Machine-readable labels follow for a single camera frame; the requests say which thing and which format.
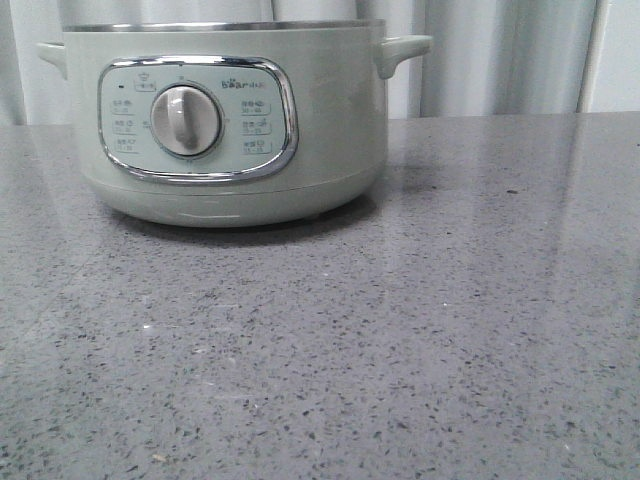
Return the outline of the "grey pot control knob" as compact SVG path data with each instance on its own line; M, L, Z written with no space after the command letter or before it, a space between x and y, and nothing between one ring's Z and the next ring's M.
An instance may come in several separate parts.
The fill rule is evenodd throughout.
M159 145L178 157L198 157L211 150L221 135L217 101L194 85L163 90L150 110L151 131Z

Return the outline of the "pale green electric cooking pot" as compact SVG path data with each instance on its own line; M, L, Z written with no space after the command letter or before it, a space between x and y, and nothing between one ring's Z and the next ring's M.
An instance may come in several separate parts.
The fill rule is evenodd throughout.
M161 224L245 227L363 194L388 156L387 85L426 35L381 20L71 25L38 56L68 81L80 171L110 207ZM164 150L151 131L173 85L214 97L215 146Z

